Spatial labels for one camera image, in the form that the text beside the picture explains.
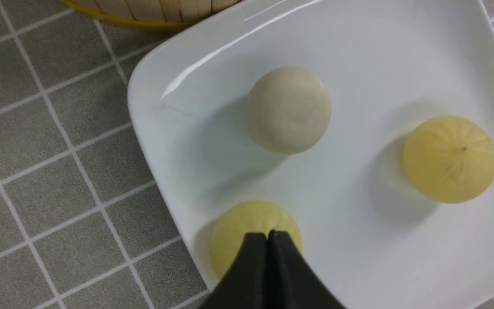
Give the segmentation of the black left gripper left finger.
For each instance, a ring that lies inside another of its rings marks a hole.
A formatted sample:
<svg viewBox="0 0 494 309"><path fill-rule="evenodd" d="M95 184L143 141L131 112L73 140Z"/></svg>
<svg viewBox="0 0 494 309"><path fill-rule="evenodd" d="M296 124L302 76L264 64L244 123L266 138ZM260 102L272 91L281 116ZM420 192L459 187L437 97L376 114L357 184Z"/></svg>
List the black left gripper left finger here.
<svg viewBox="0 0 494 309"><path fill-rule="evenodd" d="M246 233L235 260L202 309L262 309L267 238Z"/></svg>

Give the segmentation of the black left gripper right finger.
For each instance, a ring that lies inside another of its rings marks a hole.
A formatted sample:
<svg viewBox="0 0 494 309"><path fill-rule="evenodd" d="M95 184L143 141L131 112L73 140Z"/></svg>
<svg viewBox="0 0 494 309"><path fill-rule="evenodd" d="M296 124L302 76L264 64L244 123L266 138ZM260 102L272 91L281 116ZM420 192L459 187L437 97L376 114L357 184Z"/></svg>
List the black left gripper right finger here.
<svg viewBox="0 0 494 309"><path fill-rule="evenodd" d="M269 309L344 309L323 285L286 231L272 230L267 241Z"/></svg>

